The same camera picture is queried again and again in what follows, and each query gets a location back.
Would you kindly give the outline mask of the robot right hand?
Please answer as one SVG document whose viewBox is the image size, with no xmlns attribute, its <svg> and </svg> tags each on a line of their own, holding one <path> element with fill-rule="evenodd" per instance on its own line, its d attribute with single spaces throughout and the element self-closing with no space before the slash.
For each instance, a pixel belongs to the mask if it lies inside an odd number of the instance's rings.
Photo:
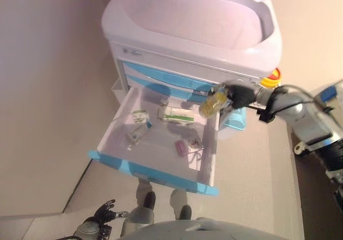
<svg viewBox="0 0 343 240">
<path fill-rule="evenodd" d="M 219 91 L 219 88 L 224 88 L 227 97 L 231 100 L 233 109 L 246 107 L 256 100 L 256 95 L 259 91 L 259 85 L 251 82 L 243 82 L 239 80 L 228 80 L 215 85 L 208 92 L 208 96 L 214 95 Z"/>
</svg>

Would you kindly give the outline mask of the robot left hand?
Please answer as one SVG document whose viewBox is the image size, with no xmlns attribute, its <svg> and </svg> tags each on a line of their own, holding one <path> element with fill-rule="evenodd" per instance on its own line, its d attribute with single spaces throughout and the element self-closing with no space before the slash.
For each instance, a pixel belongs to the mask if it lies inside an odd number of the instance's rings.
<svg viewBox="0 0 343 240">
<path fill-rule="evenodd" d="M 115 212 L 112 209 L 115 206 L 115 199 L 111 199 L 100 206 L 94 213 L 94 217 L 99 221 L 100 224 L 106 224 L 115 219 L 126 218 L 129 214 L 127 211 Z"/>
</svg>

